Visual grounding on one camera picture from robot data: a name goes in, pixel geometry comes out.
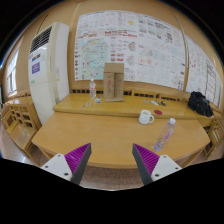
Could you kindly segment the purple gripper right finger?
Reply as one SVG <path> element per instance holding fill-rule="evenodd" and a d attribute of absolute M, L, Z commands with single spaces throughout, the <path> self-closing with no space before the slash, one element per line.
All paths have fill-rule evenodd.
<path fill-rule="evenodd" d="M 137 144 L 133 145 L 132 154 L 144 185 L 181 170 L 168 155 L 159 156 Z"/>

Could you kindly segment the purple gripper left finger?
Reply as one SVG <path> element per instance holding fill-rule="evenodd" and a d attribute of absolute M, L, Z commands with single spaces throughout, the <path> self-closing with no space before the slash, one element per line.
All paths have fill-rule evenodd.
<path fill-rule="evenodd" d="M 42 169 L 79 185 L 91 153 L 91 144 L 87 143 L 65 155 L 56 154 Z"/>

